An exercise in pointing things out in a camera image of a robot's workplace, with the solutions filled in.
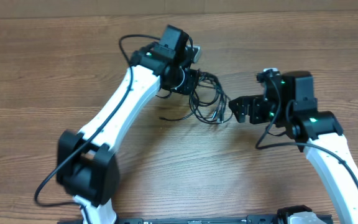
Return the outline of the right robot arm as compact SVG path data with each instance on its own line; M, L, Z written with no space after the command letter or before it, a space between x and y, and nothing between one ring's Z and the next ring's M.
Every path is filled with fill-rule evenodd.
M358 223L358 168L342 126L330 111L319 111L313 76L308 71L280 73L266 68L256 76L261 95L229 102L238 123L267 123L285 128L289 145L297 146L318 173L341 223Z

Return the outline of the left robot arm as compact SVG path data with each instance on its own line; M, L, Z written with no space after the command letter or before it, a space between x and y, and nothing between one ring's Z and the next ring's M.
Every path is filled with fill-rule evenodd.
M64 131L57 147L57 182L79 206L79 223L117 223L111 197L119 185L116 153L142 108L160 90L189 95L195 89L200 47L168 25L161 37L126 55L124 79L100 112L77 133Z

